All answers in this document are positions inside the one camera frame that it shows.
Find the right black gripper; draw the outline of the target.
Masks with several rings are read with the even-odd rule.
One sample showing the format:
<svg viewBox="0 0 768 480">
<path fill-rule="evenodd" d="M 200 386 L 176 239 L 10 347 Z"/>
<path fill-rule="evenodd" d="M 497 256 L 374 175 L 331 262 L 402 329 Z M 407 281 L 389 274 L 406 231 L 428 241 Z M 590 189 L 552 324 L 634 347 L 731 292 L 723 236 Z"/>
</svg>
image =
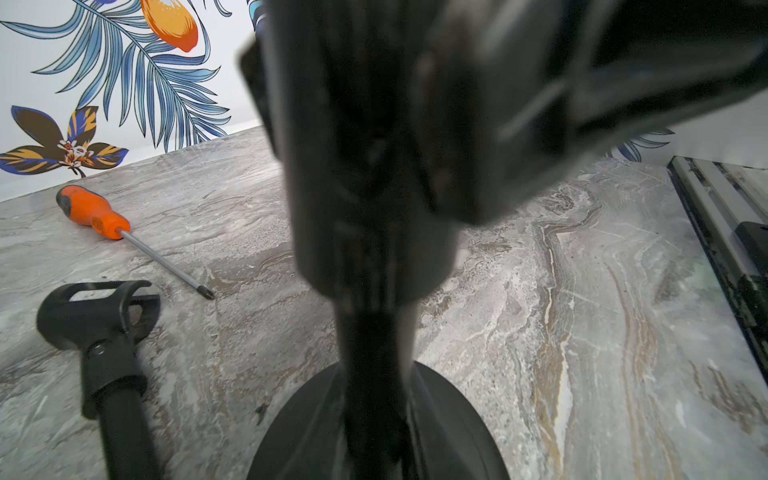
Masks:
<svg viewBox="0 0 768 480">
<path fill-rule="evenodd" d="M 436 208 L 493 221 L 587 155 L 767 86 L 763 1 L 451 1 L 413 74 Z"/>
</svg>

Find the black round base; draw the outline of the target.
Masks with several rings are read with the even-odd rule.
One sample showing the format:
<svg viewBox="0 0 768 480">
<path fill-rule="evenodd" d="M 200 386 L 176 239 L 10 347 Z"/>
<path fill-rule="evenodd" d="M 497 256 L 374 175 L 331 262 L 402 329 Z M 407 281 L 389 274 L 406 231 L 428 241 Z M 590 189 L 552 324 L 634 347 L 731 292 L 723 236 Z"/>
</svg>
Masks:
<svg viewBox="0 0 768 480">
<path fill-rule="evenodd" d="M 506 479 L 481 416 L 447 379 L 416 363 L 403 456 L 385 466 L 352 457 L 339 364 L 313 376 L 280 410 L 259 445 L 250 479 Z"/>
</svg>

